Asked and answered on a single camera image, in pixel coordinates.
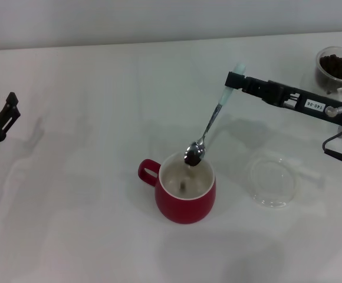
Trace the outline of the coffee bean pile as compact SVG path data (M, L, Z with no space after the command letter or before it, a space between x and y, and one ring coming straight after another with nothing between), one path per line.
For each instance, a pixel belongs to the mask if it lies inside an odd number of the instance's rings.
M329 75L342 80L342 58L335 54L323 56L319 59L320 66Z

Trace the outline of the red ceramic mug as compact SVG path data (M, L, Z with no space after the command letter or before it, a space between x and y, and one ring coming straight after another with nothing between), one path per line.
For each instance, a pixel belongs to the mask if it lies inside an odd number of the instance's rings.
M216 176L208 161L188 166L180 153L169 156L162 164L145 159L139 165L138 176L154 187L157 207L173 222L198 222L215 202Z

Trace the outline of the clear glass saucer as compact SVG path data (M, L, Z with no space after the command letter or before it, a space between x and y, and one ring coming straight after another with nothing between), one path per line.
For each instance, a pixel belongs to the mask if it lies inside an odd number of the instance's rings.
M342 102L342 80L325 75L317 69L305 73L300 86L303 90Z

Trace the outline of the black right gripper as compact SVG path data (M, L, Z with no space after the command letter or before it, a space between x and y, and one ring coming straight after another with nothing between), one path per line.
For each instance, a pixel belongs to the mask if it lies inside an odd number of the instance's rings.
M273 81L229 72L225 86L261 98L267 103L342 126L342 102Z

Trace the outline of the few coffee beans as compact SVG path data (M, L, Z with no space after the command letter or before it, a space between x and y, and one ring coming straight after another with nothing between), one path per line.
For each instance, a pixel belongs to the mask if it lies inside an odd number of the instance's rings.
M184 174L180 182L181 191L186 190L186 184L195 178L195 167L201 162L203 153L200 150L188 150L184 155Z

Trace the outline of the clear glass dish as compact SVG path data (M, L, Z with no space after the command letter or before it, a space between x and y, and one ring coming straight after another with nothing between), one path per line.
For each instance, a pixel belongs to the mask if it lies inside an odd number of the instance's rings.
M298 188L294 169L284 160L256 156L248 166L248 193L254 201L270 208L283 208Z

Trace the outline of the clear glass handled cup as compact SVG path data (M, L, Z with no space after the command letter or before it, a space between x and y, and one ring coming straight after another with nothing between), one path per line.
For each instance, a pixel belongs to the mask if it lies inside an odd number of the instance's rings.
M342 88L342 47L327 47L315 58L315 80L325 95L337 94Z

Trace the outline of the blue handled metal spoon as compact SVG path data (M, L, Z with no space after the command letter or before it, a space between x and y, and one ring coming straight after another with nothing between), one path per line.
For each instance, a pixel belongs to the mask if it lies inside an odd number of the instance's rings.
M186 151L188 150L200 150L203 153L202 156L202 160L205 157L205 153L206 153L206 146L205 146L205 137L208 133L208 131L210 130L210 128L212 127L213 123L215 122L219 112L221 111L222 107L226 104L226 102L228 101L229 97L231 96L231 94L233 93L233 88L229 88L229 87L225 87L223 89L223 93L221 95L221 98L218 102L218 104L216 105L213 114L210 117L210 120L208 122L208 125L205 128L205 131L203 132L203 135L200 139L198 139L197 141L194 141L193 143L191 143L189 145L189 147L186 149Z

